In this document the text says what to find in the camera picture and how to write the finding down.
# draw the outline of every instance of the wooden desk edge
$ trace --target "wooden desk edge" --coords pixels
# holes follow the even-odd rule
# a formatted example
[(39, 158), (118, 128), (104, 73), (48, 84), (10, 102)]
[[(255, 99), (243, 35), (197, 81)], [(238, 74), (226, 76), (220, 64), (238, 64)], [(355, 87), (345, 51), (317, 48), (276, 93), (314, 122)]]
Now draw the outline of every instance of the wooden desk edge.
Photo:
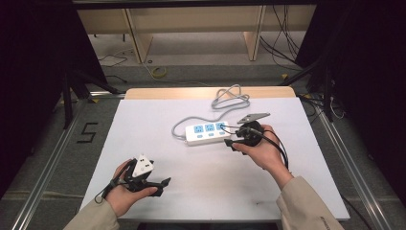
[[(214, 99), (218, 89), (227, 87), (186, 87), (186, 88), (131, 88), (125, 100), (162, 99)], [(294, 98), (295, 92), (289, 86), (247, 86), (241, 87), (243, 94), (251, 98)]]

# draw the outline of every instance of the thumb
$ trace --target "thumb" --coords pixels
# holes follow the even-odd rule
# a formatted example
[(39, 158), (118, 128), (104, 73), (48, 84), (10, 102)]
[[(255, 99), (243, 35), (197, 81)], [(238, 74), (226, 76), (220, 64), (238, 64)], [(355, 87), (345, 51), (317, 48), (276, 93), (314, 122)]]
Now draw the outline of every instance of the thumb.
[(132, 198), (133, 198), (134, 202), (136, 202), (142, 198), (153, 195), (156, 191), (158, 191), (158, 188), (156, 188), (156, 187), (144, 188), (140, 192), (133, 193)]
[(242, 151), (244, 153), (247, 153), (247, 154), (249, 153), (249, 151), (251, 149), (251, 147), (246, 146), (246, 145), (241, 144), (241, 143), (233, 143), (233, 148), (236, 149), (236, 150)]

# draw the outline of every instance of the gray cable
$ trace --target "gray cable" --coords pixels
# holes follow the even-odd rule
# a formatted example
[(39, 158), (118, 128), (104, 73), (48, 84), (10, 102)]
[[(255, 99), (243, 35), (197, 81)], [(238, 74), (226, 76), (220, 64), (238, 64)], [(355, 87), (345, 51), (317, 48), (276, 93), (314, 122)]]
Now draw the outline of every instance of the gray cable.
[[(232, 90), (233, 88), (238, 87), (238, 94), (234, 94), (232, 92), (230, 92), (230, 90)], [(221, 97), (223, 97), (224, 95), (229, 95), (231, 98), (229, 99), (225, 99), (223, 101), (221, 101)], [(191, 117), (187, 117), (182, 119), (181, 121), (179, 121), (178, 123), (176, 123), (171, 130), (172, 136), (176, 137), (177, 139), (180, 140), (186, 140), (186, 135), (179, 135), (175, 133), (175, 129), (182, 123), (191, 120), (191, 119), (196, 119), (196, 120), (202, 120), (205, 122), (209, 122), (209, 123), (213, 123), (213, 122), (218, 122), (221, 118), (223, 118), (226, 114), (228, 114), (231, 111), (234, 110), (238, 110), (238, 109), (242, 109), (242, 108), (246, 108), (250, 105), (250, 96), (248, 94), (241, 94), (241, 86), (239, 84), (234, 84), (231, 87), (227, 88), (227, 89), (219, 89), (215, 95), (215, 99), (212, 101), (212, 109), (217, 110), (217, 109), (222, 109), (222, 108), (228, 108), (231, 107), (230, 109), (228, 109), (227, 111), (223, 112), (218, 118), (210, 120), (210, 119), (206, 119), (206, 118), (202, 118), (202, 117), (197, 117), (197, 116), (191, 116)], [(239, 103), (229, 103), (223, 106), (218, 106), (219, 104), (224, 104), (224, 103), (228, 103), (232, 100), (242, 100), (242, 102)]]

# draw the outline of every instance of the beige sleeve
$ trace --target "beige sleeve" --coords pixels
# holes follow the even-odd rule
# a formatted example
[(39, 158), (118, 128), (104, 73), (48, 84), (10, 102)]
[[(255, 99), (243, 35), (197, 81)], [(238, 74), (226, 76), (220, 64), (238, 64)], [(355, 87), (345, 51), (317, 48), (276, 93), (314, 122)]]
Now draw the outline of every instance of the beige sleeve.
[(100, 204), (95, 200), (89, 202), (77, 215), (65, 226), (65, 230), (88, 230), (88, 229), (119, 229), (116, 214), (110, 204), (103, 200)]
[(344, 229), (319, 195), (300, 176), (283, 187), (277, 204), (282, 213), (283, 230)]

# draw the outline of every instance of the white tabletop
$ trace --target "white tabletop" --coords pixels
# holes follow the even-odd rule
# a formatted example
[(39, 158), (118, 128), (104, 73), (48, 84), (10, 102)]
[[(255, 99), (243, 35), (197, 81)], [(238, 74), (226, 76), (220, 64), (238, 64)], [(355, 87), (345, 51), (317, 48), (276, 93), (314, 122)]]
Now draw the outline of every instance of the white tabletop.
[[(148, 181), (171, 177), (161, 197), (138, 201), (124, 219), (139, 221), (276, 221), (280, 190), (269, 173), (249, 156), (224, 143), (189, 147), (171, 136), (185, 117), (217, 118), (211, 100), (124, 100), (120, 102), (82, 207), (104, 188), (117, 166), (144, 154), (154, 160)], [(237, 126), (249, 113), (271, 115), (259, 120), (273, 126), (289, 157), (289, 170), (303, 176), (337, 219), (349, 219), (314, 133), (297, 98), (251, 99), (248, 108), (233, 111), (222, 121)], [(192, 120), (176, 129), (205, 122)]]

